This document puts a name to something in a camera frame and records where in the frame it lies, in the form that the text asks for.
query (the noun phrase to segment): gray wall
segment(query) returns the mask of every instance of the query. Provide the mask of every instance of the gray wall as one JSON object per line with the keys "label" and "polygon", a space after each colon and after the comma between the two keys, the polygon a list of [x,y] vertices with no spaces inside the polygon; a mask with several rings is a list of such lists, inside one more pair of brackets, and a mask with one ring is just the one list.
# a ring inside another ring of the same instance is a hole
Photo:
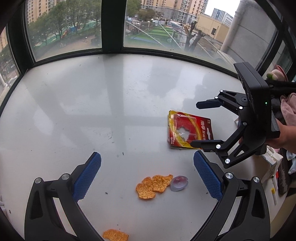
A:
{"label": "gray wall", "polygon": [[221,51],[236,62],[247,61],[256,67],[275,31],[270,18],[254,0],[241,0]]}

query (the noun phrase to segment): blue textured pad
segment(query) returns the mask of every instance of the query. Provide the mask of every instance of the blue textured pad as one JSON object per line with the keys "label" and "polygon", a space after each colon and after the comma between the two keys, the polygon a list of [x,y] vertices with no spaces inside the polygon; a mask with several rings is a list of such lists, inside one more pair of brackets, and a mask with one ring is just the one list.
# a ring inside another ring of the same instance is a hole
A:
{"label": "blue textured pad", "polygon": [[83,172],[77,178],[74,183],[73,199],[78,202],[78,200],[83,199],[87,193],[94,177],[96,176],[98,170],[101,167],[101,155],[96,153],[91,161],[84,168]]}
{"label": "blue textured pad", "polygon": [[211,197],[220,201],[222,198],[221,182],[198,151],[194,153],[193,163]]}

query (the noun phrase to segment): pink towel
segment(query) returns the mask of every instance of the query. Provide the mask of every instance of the pink towel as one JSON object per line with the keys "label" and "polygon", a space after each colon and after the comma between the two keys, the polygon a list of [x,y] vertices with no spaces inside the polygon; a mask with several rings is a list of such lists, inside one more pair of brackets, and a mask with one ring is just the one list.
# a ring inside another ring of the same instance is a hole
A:
{"label": "pink towel", "polygon": [[281,96],[281,112],[287,126],[296,126],[296,93]]}

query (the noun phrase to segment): broken cracker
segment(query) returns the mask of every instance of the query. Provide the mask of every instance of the broken cracker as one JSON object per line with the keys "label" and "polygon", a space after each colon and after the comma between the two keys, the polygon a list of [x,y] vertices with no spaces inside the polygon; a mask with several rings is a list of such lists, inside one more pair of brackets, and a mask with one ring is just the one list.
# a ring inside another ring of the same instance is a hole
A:
{"label": "broken cracker", "polygon": [[164,192],[166,187],[170,184],[173,179],[173,175],[162,176],[155,175],[152,179],[151,177],[146,177],[136,186],[136,191],[138,192],[139,198],[141,199],[151,199],[155,197],[155,192]]}
{"label": "broken cracker", "polygon": [[127,241],[128,235],[116,229],[109,229],[103,233],[103,238],[111,241]]}

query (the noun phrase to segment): glossy white surface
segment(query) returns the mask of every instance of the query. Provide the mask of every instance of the glossy white surface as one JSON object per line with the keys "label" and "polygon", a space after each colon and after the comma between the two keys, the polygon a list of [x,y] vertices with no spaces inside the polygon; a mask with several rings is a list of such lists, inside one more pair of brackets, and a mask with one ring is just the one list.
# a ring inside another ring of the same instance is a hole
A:
{"label": "glossy white surface", "polygon": [[[195,150],[169,148],[167,115],[177,110],[211,118],[214,138],[226,140],[236,116],[222,107],[195,107],[220,89],[243,91],[228,75],[156,56],[84,56],[31,69],[0,118],[0,193],[9,220],[23,235],[34,179],[58,179],[96,151],[102,166],[79,205],[100,234],[120,229],[129,241],[190,240],[216,199],[193,166]],[[215,154],[206,156],[221,166]],[[263,160],[249,158],[228,170],[250,179],[262,177],[263,167]],[[189,184],[140,200],[137,183],[156,174],[184,175]]]}

